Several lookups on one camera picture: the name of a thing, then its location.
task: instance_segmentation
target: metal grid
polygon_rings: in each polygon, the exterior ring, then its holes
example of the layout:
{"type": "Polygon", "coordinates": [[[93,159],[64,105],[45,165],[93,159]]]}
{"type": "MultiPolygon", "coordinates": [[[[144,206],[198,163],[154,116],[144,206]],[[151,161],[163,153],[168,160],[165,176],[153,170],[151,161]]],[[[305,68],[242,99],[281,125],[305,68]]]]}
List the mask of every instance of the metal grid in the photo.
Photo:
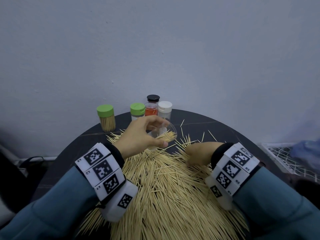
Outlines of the metal grid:
{"type": "Polygon", "coordinates": [[[285,173],[297,174],[320,183],[320,176],[316,175],[290,157],[290,151],[294,143],[263,143],[262,149],[271,157],[278,167],[285,173]]]}

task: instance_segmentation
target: white wall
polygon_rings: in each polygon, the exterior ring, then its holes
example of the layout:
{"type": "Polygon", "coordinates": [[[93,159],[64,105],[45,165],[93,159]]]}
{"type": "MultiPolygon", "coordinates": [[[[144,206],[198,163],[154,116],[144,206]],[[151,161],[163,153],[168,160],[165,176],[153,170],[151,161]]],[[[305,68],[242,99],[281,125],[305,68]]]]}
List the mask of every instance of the white wall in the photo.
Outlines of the white wall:
{"type": "Polygon", "coordinates": [[[320,135],[320,0],[0,0],[0,143],[56,156],[158,94],[254,142],[320,135]]]}

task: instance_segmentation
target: black lid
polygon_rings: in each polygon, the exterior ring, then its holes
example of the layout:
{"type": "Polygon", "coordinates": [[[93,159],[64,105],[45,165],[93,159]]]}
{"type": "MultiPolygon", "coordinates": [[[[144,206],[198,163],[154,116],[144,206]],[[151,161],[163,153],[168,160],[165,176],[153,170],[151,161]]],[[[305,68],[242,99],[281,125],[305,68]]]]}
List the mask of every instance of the black lid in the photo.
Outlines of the black lid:
{"type": "Polygon", "coordinates": [[[160,97],[155,94],[148,95],[146,98],[148,99],[148,102],[154,102],[154,103],[159,102],[159,99],[160,99],[160,97]]]}

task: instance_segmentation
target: green-lidded toothpick jar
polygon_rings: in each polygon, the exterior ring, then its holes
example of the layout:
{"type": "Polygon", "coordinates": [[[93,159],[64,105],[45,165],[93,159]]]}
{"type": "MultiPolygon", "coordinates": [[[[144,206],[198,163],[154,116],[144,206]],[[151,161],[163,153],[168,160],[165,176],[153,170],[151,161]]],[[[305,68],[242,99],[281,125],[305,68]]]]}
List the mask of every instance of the green-lidded toothpick jar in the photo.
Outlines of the green-lidded toothpick jar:
{"type": "Polygon", "coordinates": [[[146,108],[143,103],[133,103],[130,105],[131,120],[145,116],[146,108]]]}
{"type": "Polygon", "coordinates": [[[116,119],[113,106],[110,104],[103,104],[97,107],[100,124],[104,132],[113,131],[116,128],[116,119]]]}

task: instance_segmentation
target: black round table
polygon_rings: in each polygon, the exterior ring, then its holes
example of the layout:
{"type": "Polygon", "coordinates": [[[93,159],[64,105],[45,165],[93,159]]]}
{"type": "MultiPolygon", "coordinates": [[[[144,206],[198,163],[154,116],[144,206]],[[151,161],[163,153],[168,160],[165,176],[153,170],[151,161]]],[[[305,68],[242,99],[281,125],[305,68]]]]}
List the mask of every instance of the black round table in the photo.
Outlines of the black round table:
{"type": "MultiPolygon", "coordinates": [[[[183,134],[190,135],[192,141],[201,141],[203,132],[203,141],[214,141],[208,130],[219,142],[240,142],[246,149],[248,149],[255,157],[266,165],[272,173],[280,179],[288,183],[287,177],[284,173],[274,164],[274,162],[253,142],[244,137],[239,132],[230,128],[229,126],[216,121],[212,118],[192,113],[184,110],[173,109],[171,114],[171,123],[176,127],[178,138],[182,138],[180,125],[183,122],[183,134]]],[[[115,117],[117,129],[113,133],[120,133],[120,129],[126,129],[131,122],[130,112],[117,115],[115,117]]],[[[39,199],[46,192],[48,192],[59,179],[74,165],[74,161],[85,154],[97,142],[108,142],[106,134],[110,132],[103,132],[100,124],[93,126],[86,132],[78,136],[71,142],[56,158],[52,166],[48,169],[40,184],[38,185],[32,201],[39,199]]],[[[173,146],[168,149],[168,152],[176,152],[177,149],[173,146]]]]}

